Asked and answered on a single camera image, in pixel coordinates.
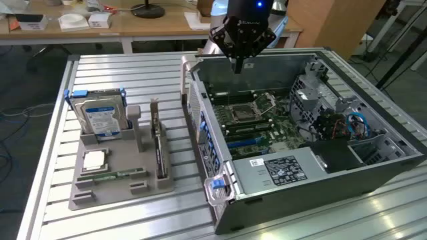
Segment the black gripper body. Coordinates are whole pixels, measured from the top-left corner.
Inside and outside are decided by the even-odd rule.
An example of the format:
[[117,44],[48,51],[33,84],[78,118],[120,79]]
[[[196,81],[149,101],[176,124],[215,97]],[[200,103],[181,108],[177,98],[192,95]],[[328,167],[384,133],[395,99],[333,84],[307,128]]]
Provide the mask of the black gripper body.
[[231,0],[227,6],[227,17],[235,17],[237,34],[244,29],[269,28],[268,18],[273,2],[271,0]]

